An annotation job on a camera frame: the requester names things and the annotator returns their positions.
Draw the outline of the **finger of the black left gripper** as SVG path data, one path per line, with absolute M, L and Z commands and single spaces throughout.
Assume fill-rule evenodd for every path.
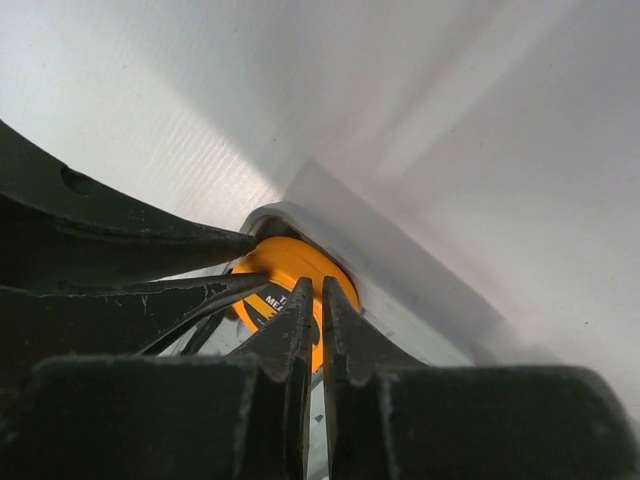
M 1 283 L 116 286 L 237 259 L 254 237 L 191 222 L 77 172 L 1 126 Z
M 1 290 L 1 392 L 64 355 L 157 355 L 200 320 L 259 291 L 266 273 L 154 281 L 56 293 Z

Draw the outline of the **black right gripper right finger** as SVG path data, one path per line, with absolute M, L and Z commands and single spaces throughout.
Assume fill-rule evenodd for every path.
M 639 445 L 609 385 L 576 366 L 434 367 L 323 285 L 333 479 L 635 479 Z

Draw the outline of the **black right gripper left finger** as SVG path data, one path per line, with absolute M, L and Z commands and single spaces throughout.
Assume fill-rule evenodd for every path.
M 224 357 L 54 357 L 1 426 L 5 479 L 302 479 L 313 288 Z

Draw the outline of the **grey plastic tool case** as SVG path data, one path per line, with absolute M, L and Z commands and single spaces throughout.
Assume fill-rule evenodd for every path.
M 336 227 L 285 201 L 257 208 L 240 231 L 264 239 L 280 234 L 300 236 L 346 272 L 355 284 L 364 318 L 394 344 L 427 365 L 474 364 L 468 348 L 445 336 L 449 328 L 435 310 L 398 280 L 396 266 L 385 266 L 364 245 L 365 234 L 346 225 Z

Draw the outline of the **orange tape measure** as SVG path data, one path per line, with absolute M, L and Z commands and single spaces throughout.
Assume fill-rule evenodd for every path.
M 301 278 L 312 281 L 312 372 L 323 365 L 322 292 L 326 277 L 338 280 L 351 305 L 359 310 L 361 303 L 356 288 L 333 259 L 310 244 L 287 236 L 276 236 L 260 242 L 231 270 L 233 274 L 266 273 L 268 283 L 256 293 L 233 304 L 233 310 L 248 329 L 256 333 L 279 314 Z

